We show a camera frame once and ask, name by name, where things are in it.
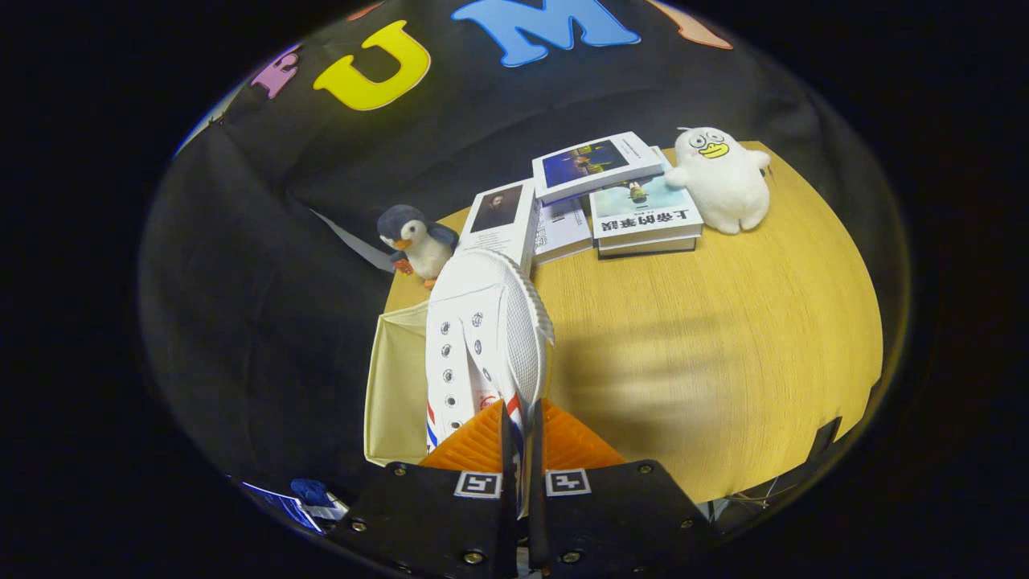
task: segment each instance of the duck beak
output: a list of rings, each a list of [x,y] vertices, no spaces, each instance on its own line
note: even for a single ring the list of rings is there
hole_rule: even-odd
[[[711,143],[707,148],[701,149],[701,154],[707,158],[716,158],[729,152],[729,145],[725,143]]]

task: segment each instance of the colorful letter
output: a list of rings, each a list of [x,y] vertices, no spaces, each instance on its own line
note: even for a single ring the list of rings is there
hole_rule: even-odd
[[[272,64],[268,65],[264,70],[260,71],[260,74],[254,77],[250,85],[260,84],[268,88],[268,98],[274,99],[279,91],[289,82],[289,79],[296,74],[296,61],[299,57],[293,53],[293,50],[299,48],[299,44],[294,44],[290,46],[288,50],[279,55]]]
[[[396,21],[368,36],[361,43],[362,48],[381,46],[400,61],[400,70],[383,82],[372,82],[357,71],[350,63],[353,55],[347,55],[332,63],[318,78],[315,89],[327,88],[340,102],[355,110],[371,110],[386,106],[422,81],[429,71],[429,51],[403,31],[406,21]]]
[[[478,0],[458,8],[451,17],[474,21],[482,26],[503,48],[500,63],[509,67],[546,56],[546,47],[526,40],[523,30],[565,50],[575,44],[572,21],[582,27],[581,40],[591,46],[640,41],[639,34],[626,30],[597,0],[544,0],[542,8],[510,0]]]
[[[371,10],[375,10],[376,8],[378,8],[379,6],[382,6],[382,5],[383,5],[382,2],[376,2],[375,4],[369,4],[369,5],[361,8],[360,10],[357,10],[356,12],[350,14],[349,16],[347,16],[346,20],[347,20],[347,22],[354,22],[357,19],[363,16],[364,14],[370,12]]]
[[[665,12],[665,15],[672,19],[672,22],[679,25],[679,36],[685,38],[686,40],[697,42],[698,44],[714,46],[715,48],[724,48],[726,50],[733,49],[732,44],[715,36],[715,34],[708,30],[707,27],[697,22],[694,16],[690,16],[678,8],[669,6],[664,2],[659,2],[658,0],[647,0],[647,2],[653,4],[655,8]]]

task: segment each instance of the white sneaker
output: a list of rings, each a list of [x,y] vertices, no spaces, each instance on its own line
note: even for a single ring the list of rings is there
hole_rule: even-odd
[[[514,261],[489,249],[451,257],[432,288],[426,319],[428,450],[501,397],[514,450],[524,459],[530,410],[546,382],[548,346],[554,326]]]

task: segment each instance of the blue letter m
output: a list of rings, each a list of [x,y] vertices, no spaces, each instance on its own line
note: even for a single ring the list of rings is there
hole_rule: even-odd
[[[572,21],[582,27],[582,42],[591,46],[640,41],[639,34],[626,30],[597,0],[544,0],[542,8],[510,0],[478,0],[458,8],[451,17],[474,21],[486,29],[503,48],[500,62],[504,66],[522,66],[546,56],[545,46],[530,43],[521,31],[571,49],[575,44]]]

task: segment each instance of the book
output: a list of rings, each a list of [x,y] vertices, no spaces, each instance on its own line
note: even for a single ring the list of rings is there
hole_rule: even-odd
[[[632,132],[579,143],[532,160],[536,197],[544,206],[659,172],[661,157]]]
[[[553,261],[591,247],[593,233],[590,232],[590,223],[578,198],[568,198],[540,208],[533,264]]]
[[[513,259],[528,275],[539,219],[534,183],[524,179],[476,194],[455,253],[475,247],[493,249]]]
[[[671,251],[693,251],[697,248],[699,234],[686,234],[682,237],[671,237],[661,241],[646,241],[643,243],[608,243],[598,242],[597,255],[600,257],[610,257],[613,255],[638,255],[645,253],[668,253]]]
[[[651,151],[661,158],[663,169],[671,169],[660,148]],[[590,207],[598,247],[699,236],[704,228],[689,191],[668,186],[664,173],[593,190]]]

